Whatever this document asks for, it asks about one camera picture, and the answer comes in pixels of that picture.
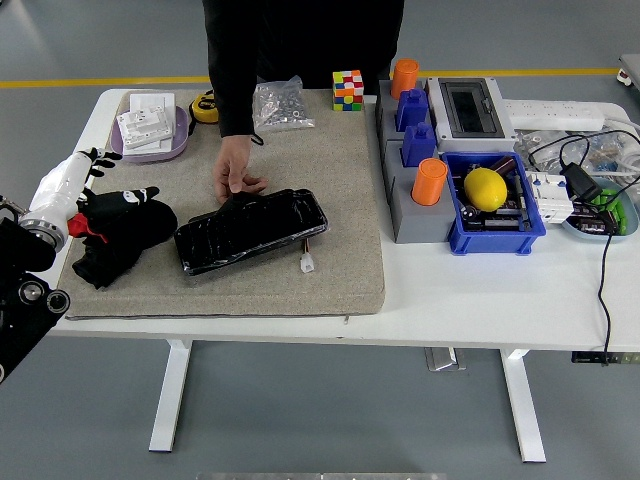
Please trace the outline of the person's right hand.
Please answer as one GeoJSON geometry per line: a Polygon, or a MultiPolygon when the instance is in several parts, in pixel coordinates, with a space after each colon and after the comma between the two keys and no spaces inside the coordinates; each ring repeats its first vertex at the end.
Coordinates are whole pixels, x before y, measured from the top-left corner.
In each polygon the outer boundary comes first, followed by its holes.
{"type": "Polygon", "coordinates": [[[251,176],[248,170],[253,141],[250,135],[223,137],[213,166],[213,188],[216,200],[224,204],[233,194],[256,194],[268,185],[264,177],[251,176]]]}

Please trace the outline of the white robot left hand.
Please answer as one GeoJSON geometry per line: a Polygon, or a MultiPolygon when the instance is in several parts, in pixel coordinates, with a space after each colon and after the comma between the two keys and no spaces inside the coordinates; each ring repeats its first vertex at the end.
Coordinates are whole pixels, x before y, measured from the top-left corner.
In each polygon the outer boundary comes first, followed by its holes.
{"type": "Polygon", "coordinates": [[[113,168],[121,158],[121,154],[97,148],[73,153],[42,178],[20,224],[44,223],[62,229],[78,212],[90,222],[106,222],[159,194],[155,186],[104,194],[86,187],[91,176],[104,175],[99,167],[113,168]]]}

